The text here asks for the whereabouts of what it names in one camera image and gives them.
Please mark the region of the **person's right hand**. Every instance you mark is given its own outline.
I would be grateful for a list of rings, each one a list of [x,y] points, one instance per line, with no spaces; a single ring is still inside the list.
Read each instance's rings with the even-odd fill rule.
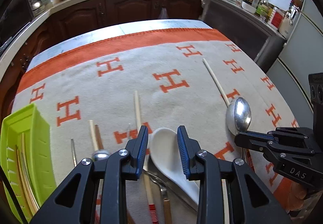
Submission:
[[[285,209],[287,211],[300,210],[304,204],[304,198],[306,195],[307,190],[301,184],[292,182]]]

